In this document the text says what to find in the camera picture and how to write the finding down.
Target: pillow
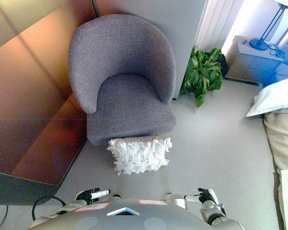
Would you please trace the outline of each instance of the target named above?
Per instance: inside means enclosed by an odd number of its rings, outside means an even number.
[[[268,113],[264,124],[272,149],[275,164],[279,170],[288,169],[288,114]]]
[[[254,105],[246,116],[255,116],[279,109],[282,109],[281,113],[288,113],[288,79],[263,88],[254,97],[254,101]]]
[[[107,150],[115,158],[115,170],[120,175],[158,171],[161,166],[168,165],[165,154],[172,147],[170,138],[157,136],[118,138],[109,141]]]

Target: blue lamp base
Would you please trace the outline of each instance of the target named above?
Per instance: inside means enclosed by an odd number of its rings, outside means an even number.
[[[266,50],[269,48],[269,45],[264,42],[262,38],[253,38],[250,40],[250,46],[258,50]]]

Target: label sticker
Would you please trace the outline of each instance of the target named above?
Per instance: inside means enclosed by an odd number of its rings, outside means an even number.
[[[76,209],[73,212],[90,212],[90,211],[102,210],[104,208],[107,208],[109,205],[110,205],[110,203],[87,205],[87,206],[81,207],[79,209]]]
[[[138,203],[140,205],[168,205],[167,203],[159,200],[139,200]]]

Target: armchair backrest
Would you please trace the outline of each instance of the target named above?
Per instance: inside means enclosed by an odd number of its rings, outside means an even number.
[[[147,77],[160,100],[169,103],[175,90],[176,66],[163,33],[144,19],[124,14],[102,16],[81,25],[70,45],[69,76],[87,114],[96,111],[103,81],[122,73]]]

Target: reflective wall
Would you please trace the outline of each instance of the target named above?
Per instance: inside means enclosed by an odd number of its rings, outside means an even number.
[[[90,0],[0,0],[0,173],[62,181],[86,140],[68,48],[93,17]]]

